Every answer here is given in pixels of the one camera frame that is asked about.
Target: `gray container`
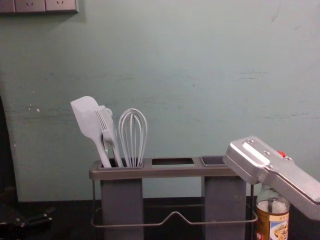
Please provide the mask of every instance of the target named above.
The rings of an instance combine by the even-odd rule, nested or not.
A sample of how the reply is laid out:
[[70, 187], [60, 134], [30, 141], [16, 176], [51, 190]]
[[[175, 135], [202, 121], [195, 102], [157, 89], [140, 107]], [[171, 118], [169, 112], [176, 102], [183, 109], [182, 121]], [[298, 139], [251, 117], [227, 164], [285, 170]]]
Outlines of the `gray container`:
[[[246, 183], [223, 164], [222, 158], [146, 158], [140, 168], [103, 168], [100, 161], [94, 162], [89, 170], [89, 177], [93, 185], [95, 181], [100, 181], [101, 184], [104, 225], [96, 225], [93, 217], [92, 226], [104, 229], [104, 240], [143, 240], [143, 227], [161, 226], [173, 215], [178, 215], [189, 225], [204, 225], [205, 240], [244, 240], [245, 223], [253, 223], [257, 217], [246, 220]], [[202, 222], [191, 222], [174, 211], [162, 222], [145, 223], [142, 179], [177, 177], [202, 177]]]
[[[204, 166], [224, 168], [222, 156], [203, 156]], [[246, 219], [247, 184], [239, 176], [202, 177], [202, 217], [205, 222], [236, 221]], [[205, 225], [205, 240], [244, 240], [245, 224]]]

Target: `black object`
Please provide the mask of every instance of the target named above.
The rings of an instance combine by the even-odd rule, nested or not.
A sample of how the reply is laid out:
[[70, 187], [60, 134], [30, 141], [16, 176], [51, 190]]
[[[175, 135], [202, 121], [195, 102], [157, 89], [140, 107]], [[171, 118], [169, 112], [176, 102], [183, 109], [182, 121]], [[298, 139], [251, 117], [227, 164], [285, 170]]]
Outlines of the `black object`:
[[18, 211], [2, 204], [0, 206], [0, 239], [24, 240], [48, 231], [52, 224], [49, 214], [54, 210], [50, 208], [43, 214], [24, 218]]
[[5, 110], [0, 96], [0, 203], [17, 203], [17, 187]]

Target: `wall socket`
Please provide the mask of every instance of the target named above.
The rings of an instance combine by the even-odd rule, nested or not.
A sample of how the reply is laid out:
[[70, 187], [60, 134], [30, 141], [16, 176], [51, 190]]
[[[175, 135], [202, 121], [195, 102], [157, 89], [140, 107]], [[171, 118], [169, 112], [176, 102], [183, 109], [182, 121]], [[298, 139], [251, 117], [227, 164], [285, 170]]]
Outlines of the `wall socket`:
[[78, 12], [77, 0], [45, 0], [45, 9], [47, 12]]
[[45, 0], [15, 0], [17, 13], [40, 13], [46, 11]]
[[0, 0], [0, 13], [15, 13], [15, 0]]

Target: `bottle label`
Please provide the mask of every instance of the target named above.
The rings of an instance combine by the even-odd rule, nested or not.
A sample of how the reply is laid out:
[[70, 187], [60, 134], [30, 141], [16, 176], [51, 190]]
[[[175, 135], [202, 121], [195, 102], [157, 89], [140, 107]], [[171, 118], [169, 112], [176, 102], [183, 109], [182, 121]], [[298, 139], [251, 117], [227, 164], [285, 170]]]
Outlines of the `bottle label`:
[[270, 213], [257, 208], [256, 240], [288, 240], [289, 212]]

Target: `bottle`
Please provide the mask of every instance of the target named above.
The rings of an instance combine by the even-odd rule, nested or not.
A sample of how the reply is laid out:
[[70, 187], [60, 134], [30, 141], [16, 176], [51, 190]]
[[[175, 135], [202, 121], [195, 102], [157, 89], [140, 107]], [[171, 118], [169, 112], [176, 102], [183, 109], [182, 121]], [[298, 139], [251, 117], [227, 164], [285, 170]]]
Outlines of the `bottle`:
[[256, 240], [287, 240], [290, 203], [272, 187], [263, 184], [256, 199]]

